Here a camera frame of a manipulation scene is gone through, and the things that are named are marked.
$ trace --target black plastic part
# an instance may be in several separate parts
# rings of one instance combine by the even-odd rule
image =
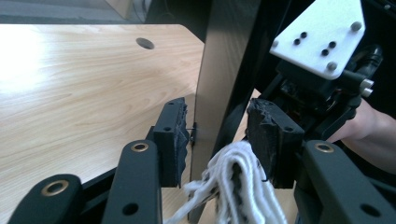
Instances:
[[[252,99],[247,108],[247,137],[267,178],[277,189],[292,189],[293,158],[301,148],[304,130],[277,105]]]
[[[276,70],[288,81],[291,81],[299,89],[308,91],[322,100],[328,99],[335,90],[332,81],[312,74],[303,68],[286,61],[280,61]]]
[[[187,106],[184,98],[169,101],[163,107],[153,129],[154,142],[160,152],[161,186],[180,186],[181,175],[186,168],[186,146],[190,135],[186,130]]]
[[[115,173],[116,168],[82,185],[86,202],[84,209],[79,215],[78,223],[100,223]]]
[[[331,150],[318,150],[320,145]],[[318,223],[393,223],[396,220],[391,205],[338,146],[308,141],[302,161],[323,204]],[[299,210],[302,216],[315,211],[301,206]]]
[[[8,223],[75,223],[83,206],[79,178],[75,175],[53,175],[29,191]]]
[[[348,91],[351,91],[352,93],[360,94],[361,83],[366,78],[367,77],[362,74],[344,70],[341,76],[336,80],[337,84],[341,87],[347,89]]]
[[[153,142],[134,141],[122,150],[102,223],[163,223],[158,150]]]

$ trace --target screw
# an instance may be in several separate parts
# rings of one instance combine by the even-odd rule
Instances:
[[[362,89],[366,89],[366,88],[368,88],[368,89],[370,89],[370,88],[372,88],[373,87],[373,85],[374,85],[374,82],[372,81],[372,80],[370,80],[370,79],[364,79],[362,82],[361,82],[361,88]]]
[[[322,54],[322,56],[327,56],[327,55],[329,55],[329,50],[328,50],[328,49],[324,49],[324,50],[321,52],[321,54]]]
[[[294,45],[299,45],[300,42],[301,42],[300,39],[295,39],[295,40],[294,40]]]
[[[335,48],[335,46],[337,46],[337,43],[335,41],[329,43],[329,48],[333,49]]]
[[[273,42],[273,48],[276,48],[276,46],[279,44],[279,41],[277,41],[277,40],[274,40],[274,42]]]
[[[350,25],[350,29],[351,29],[353,32],[358,32],[359,29],[361,29],[361,22],[359,22],[359,21],[353,22],[352,25]]]
[[[369,88],[365,88],[362,92],[361,95],[364,97],[369,97],[371,95],[371,93],[373,93],[372,89]]]
[[[337,68],[337,63],[335,62],[329,62],[326,66],[326,68],[330,71],[334,71]]]
[[[301,38],[306,38],[308,36],[308,33],[307,32],[302,32],[301,34],[300,34],[300,37]]]

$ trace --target human hand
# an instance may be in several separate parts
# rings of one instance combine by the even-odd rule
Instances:
[[[347,120],[327,141],[333,143],[343,139],[360,140],[375,130],[377,120],[377,111],[366,101],[361,100],[361,105],[356,109],[355,118]]]

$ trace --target black screw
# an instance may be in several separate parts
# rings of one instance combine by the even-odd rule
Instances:
[[[321,54],[323,56],[327,56],[327,55],[329,55],[329,50],[328,49],[324,49]]]
[[[294,45],[299,45],[301,43],[300,39],[295,39],[294,40]]]
[[[335,46],[337,46],[337,43],[335,41],[329,43],[329,48],[333,49],[335,48]]]
[[[307,32],[302,32],[301,34],[300,34],[300,37],[301,38],[306,38],[308,36],[308,33]]]

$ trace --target wood grain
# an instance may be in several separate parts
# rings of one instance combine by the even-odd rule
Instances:
[[[0,223],[44,178],[114,168],[167,101],[191,126],[203,48],[179,25],[0,25]]]

